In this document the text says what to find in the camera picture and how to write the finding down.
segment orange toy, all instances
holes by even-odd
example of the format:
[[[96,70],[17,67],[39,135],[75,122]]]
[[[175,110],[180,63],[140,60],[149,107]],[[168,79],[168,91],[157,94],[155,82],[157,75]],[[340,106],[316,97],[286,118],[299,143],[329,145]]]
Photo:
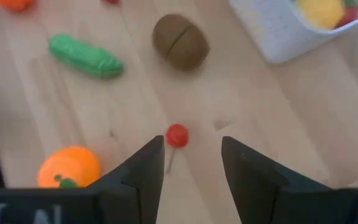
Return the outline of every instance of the orange toy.
[[[33,3],[33,0],[0,0],[0,6],[11,11],[23,11]]]
[[[42,188],[86,187],[100,178],[101,166],[91,151],[71,146],[53,153],[38,171]]]

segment white container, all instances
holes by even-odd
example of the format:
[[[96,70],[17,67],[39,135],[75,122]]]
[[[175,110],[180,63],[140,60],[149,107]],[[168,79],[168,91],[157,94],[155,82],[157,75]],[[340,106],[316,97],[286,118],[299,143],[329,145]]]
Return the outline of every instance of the white container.
[[[338,29],[317,29],[304,20],[290,0],[229,0],[229,3],[270,63],[286,62],[358,25],[356,19]]]

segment wooden table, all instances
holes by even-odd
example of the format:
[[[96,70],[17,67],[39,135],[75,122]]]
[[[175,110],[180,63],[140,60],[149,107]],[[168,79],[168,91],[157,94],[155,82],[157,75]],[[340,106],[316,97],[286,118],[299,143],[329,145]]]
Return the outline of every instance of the wooden table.
[[[155,54],[150,35],[179,12],[211,52],[192,75]],[[48,54],[63,32],[121,58],[123,76],[88,78]],[[230,135],[332,187],[358,185],[358,29],[281,66],[264,62],[225,0],[38,0],[0,10],[0,160],[10,187],[35,187],[52,152],[80,144],[106,173],[169,124],[190,129],[163,183],[159,223],[239,223],[221,160]],[[167,148],[167,157],[171,149]]]

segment toy cucumber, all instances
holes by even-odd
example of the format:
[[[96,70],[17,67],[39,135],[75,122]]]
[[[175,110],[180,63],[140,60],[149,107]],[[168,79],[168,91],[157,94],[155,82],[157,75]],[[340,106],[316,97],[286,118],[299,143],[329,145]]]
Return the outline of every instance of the toy cucumber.
[[[57,34],[49,41],[49,51],[61,62],[71,65],[93,77],[114,77],[122,72],[122,62],[101,48]]]

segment brown toy kiwi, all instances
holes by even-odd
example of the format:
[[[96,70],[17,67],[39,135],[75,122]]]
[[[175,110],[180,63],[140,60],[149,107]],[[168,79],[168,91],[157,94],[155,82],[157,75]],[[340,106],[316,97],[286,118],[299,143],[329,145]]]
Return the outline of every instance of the brown toy kiwi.
[[[174,68],[183,71],[199,67],[209,52],[204,34],[179,14],[167,14],[157,22],[153,45]]]

